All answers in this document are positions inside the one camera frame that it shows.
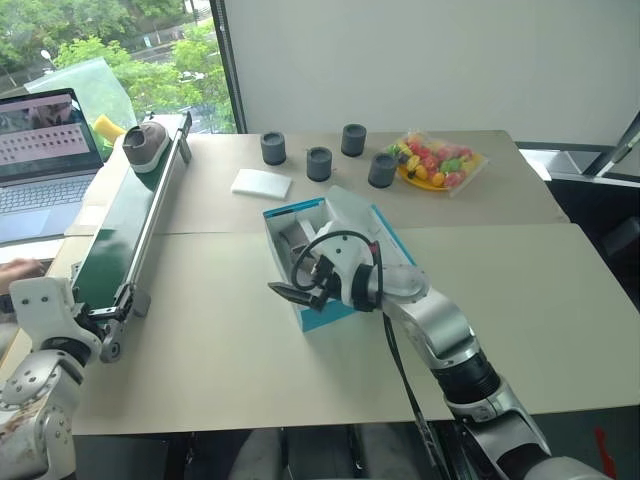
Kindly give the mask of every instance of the white wall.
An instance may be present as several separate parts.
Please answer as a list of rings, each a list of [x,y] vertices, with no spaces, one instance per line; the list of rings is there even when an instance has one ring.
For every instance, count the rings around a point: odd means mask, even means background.
[[[504,129],[614,144],[640,0],[228,0],[250,132]]]

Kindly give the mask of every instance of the tree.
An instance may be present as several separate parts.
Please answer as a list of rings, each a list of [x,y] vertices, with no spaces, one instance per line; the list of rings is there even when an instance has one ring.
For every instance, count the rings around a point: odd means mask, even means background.
[[[12,72],[74,39],[122,41],[185,18],[182,0],[0,0],[0,63]]]
[[[199,95],[197,102],[190,102],[196,111],[218,131],[234,132],[233,110],[213,21],[186,28],[185,39],[175,43],[172,54],[176,68],[190,73],[190,84]]]
[[[0,0],[0,62],[9,71],[40,59],[40,51],[57,54],[74,38],[100,38],[125,31],[129,13],[118,0]]]
[[[104,43],[96,36],[62,44],[53,62],[65,68],[97,57],[104,58],[120,81],[138,118],[152,109],[160,113],[193,107],[212,132],[235,131],[211,21],[187,28],[185,39],[174,44],[166,63],[135,60],[118,41]]]

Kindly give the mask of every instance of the dark gray cylinder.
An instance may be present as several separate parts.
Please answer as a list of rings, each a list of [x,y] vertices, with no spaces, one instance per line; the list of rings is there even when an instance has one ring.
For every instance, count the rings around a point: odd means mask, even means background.
[[[393,183],[397,166],[397,160],[388,153],[376,154],[369,169],[369,183],[376,188],[388,187]]]
[[[313,147],[307,151],[307,177],[314,182],[324,182],[331,176],[331,150]]]
[[[260,137],[262,159],[269,165],[280,165],[287,158],[284,149],[284,135],[280,132],[265,133]]]
[[[340,150],[350,157],[362,155],[366,138],[367,129],[362,125],[358,125],[357,123],[345,125],[342,129],[342,145]]]

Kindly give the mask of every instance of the yellow sponge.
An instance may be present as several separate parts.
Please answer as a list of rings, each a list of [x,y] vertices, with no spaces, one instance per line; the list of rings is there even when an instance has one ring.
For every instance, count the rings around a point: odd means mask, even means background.
[[[96,121],[93,122],[93,129],[111,143],[114,143],[116,138],[125,133],[125,130],[109,120],[105,114],[96,118]]]

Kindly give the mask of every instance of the beige table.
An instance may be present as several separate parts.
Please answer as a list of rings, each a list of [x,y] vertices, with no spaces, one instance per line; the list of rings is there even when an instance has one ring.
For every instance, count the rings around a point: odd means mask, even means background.
[[[566,215],[520,155],[506,132],[440,132],[438,136],[469,145],[491,159],[486,169],[454,198],[416,189],[400,178],[391,187],[377,189],[367,182],[371,158],[399,138],[398,133],[371,133],[364,154],[358,158],[340,153],[338,134],[285,135],[287,160],[279,166],[262,161],[259,135],[191,135],[193,160],[171,200],[174,214],[168,233],[261,232],[262,212],[293,202],[324,196],[340,185],[377,204],[395,228],[459,225],[519,225],[568,222]],[[326,146],[333,152],[334,171],[322,183],[306,176],[306,149]],[[100,223],[100,212],[115,194],[128,168],[119,148],[87,192],[85,208],[69,235],[91,235]],[[284,201],[232,194],[238,170],[253,168],[293,178]]]
[[[399,235],[532,413],[640,401],[637,311],[577,226]],[[66,275],[89,242],[67,239],[52,272]],[[132,325],[119,363],[91,367],[74,433],[411,419],[379,314],[301,333],[266,286],[278,273],[263,233],[157,236],[151,252],[149,315]],[[435,381],[398,337],[425,416],[447,418]],[[21,333],[0,377],[28,349]]]

